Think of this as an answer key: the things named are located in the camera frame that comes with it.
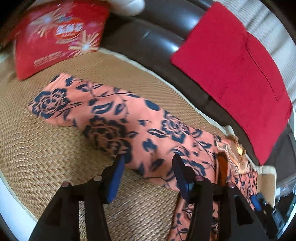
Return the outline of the orange floral garment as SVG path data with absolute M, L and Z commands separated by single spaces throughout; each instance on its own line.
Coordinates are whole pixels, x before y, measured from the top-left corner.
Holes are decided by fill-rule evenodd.
M 126 166 L 151 183 L 178 191 L 174 155 L 212 183 L 233 182 L 249 199 L 257 193 L 257 172 L 236 138 L 215 135 L 180 121 L 132 92 L 56 76 L 29 104 L 56 126 L 75 126 L 108 156 L 126 156 Z

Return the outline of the woven straw mat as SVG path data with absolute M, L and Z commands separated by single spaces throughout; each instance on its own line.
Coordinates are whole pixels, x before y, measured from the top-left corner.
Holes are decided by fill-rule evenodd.
M 16 77 L 12 52 L 1 54 L 1 180 L 32 219 L 41 216 L 63 181 L 84 183 L 111 163 L 77 129 L 48 125 L 29 112 L 29 102 L 61 72 L 130 90 L 201 130 L 233 134 L 175 87 L 121 54 L 101 49 L 57 63 L 24 81 Z M 165 240 L 176 201 L 177 192 L 126 170 L 117 198 L 105 208 L 111 238 Z

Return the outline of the red cushion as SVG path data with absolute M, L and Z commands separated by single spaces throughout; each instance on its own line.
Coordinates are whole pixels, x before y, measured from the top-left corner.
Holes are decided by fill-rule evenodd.
M 265 47 L 216 2 L 171 63 L 232 116 L 264 164 L 292 113 L 280 71 Z

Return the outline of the beige dotted curtain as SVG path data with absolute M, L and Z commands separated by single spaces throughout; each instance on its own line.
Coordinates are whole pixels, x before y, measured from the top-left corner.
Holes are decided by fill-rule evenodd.
M 267 49 L 295 105 L 295 43 L 280 20 L 260 1 L 220 1 Z

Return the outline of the red printed bag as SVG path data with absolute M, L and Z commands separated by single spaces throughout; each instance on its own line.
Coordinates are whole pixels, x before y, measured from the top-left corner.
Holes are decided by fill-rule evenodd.
M 18 80 L 98 51 L 109 9 L 104 1 L 53 1 L 29 10 L 13 32 Z

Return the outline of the dark brown sofa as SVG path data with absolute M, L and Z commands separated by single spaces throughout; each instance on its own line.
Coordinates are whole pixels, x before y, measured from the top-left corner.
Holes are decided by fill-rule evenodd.
M 252 161 L 257 164 L 248 137 L 239 124 L 169 60 L 212 3 L 146 1 L 144 12 L 137 16 L 111 14 L 106 22 L 101 45 L 155 72 L 180 90 L 202 113 L 222 126 L 230 125 Z

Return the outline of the white padded cloth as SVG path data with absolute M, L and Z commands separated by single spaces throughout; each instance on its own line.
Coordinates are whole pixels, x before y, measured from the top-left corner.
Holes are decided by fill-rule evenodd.
M 145 8 L 144 0 L 107 0 L 111 11 L 120 16 L 136 16 Z

